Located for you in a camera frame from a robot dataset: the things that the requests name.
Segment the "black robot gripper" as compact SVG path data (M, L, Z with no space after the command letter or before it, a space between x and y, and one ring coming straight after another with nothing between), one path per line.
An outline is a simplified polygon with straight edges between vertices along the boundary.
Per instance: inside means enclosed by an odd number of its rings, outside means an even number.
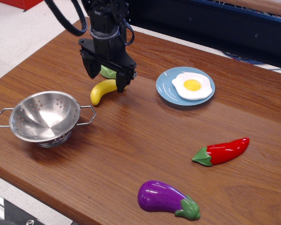
M127 42L127 31L119 30L108 39L81 38L78 44L81 46L80 54L83 65L90 78L94 79L105 66L117 72L117 92L122 93L130 81L136 77L137 63L126 52L126 47L134 41L134 36Z

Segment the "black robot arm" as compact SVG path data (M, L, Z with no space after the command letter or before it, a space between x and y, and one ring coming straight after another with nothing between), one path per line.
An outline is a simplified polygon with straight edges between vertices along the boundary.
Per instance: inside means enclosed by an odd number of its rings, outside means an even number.
M125 20L129 4L124 0L84 0L82 2L89 18L91 39L80 39L81 57L91 78L95 78L101 67L116 72L116 87L123 92L136 77L137 63L126 52L126 31L131 29Z

